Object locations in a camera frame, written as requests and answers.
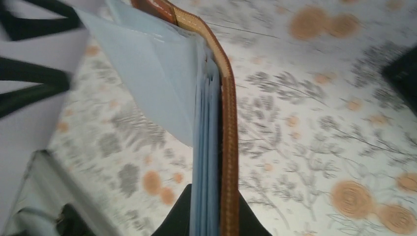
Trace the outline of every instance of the floral bedsheet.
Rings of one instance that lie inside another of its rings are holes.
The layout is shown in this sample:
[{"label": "floral bedsheet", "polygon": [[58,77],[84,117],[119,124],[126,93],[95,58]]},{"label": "floral bedsheet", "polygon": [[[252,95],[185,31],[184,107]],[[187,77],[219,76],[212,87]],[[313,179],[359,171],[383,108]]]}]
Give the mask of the floral bedsheet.
[{"label": "floral bedsheet", "polygon": [[[417,41],[415,1],[174,3],[229,55],[240,191],[273,236],[417,234],[417,119],[379,74]],[[191,148],[141,114],[94,39],[50,148],[125,236],[151,235],[191,182]]]}]

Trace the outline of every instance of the brown leather wallet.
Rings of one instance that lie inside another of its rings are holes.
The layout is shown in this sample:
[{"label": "brown leather wallet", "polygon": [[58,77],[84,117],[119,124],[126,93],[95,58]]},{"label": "brown leather wallet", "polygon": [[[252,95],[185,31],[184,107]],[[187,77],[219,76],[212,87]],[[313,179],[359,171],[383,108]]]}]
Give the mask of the brown leather wallet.
[{"label": "brown leather wallet", "polygon": [[238,125],[236,87],[230,62],[208,25],[198,16],[166,0],[131,0],[132,6],[185,30],[200,34],[214,53],[219,67],[222,94],[222,155],[220,191],[220,235],[239,235]]}]

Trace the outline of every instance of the white wall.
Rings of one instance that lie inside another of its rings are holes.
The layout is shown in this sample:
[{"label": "white wall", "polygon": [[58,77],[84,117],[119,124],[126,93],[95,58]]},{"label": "white wall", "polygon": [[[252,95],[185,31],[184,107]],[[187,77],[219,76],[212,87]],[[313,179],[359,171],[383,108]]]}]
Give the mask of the white wall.
[{"label": "white wall", "polygon": [[[54,17],[45,10],[19,0],[6,1],[23,17]],[[103,0],[63,1],[94,12],[103,4]],[[84,52],[87,37],[87,31],[82,29],[21,42],[7,42],[0,28],[0,56],[74,72]],[[0,81],[0,92],[24,86],[27,84]],[[0,232],[9,216],[30,154],[47,146],[63,100],[64,95],[58,95],[0,119]]]}]

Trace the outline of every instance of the tablecloth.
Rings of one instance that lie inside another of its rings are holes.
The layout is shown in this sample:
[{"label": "tablecloth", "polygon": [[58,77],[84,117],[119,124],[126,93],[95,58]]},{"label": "tablecloth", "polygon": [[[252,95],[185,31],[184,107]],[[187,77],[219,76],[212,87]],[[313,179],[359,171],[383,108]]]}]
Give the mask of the tablecloth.
[{"label": "tablecloth", "polygon": [[[173,3],[231,61],[239,190],[273,236],[417,234],[417,119],[380,75],[417,42],[417,2]],[[191,182],[192,149],[143,116],[93,38],[50,149],[125,236],[151,235]]]}]

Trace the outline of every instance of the bed sheet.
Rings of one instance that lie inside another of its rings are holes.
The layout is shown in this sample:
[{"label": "bed sheet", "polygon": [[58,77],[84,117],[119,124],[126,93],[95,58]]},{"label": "bed sheet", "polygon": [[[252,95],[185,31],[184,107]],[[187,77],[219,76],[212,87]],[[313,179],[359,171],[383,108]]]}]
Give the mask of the bed sheet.
[{"label": "bed sheet", "polygon": [[[273,236],[417,234],[417,119],[379,74],[416,43],[417,3],[174,4],[231,61],[239,190]],[[141,114],[93,38],[50,148],[125,236],[151,235],[191,182],[192,149]]]}]

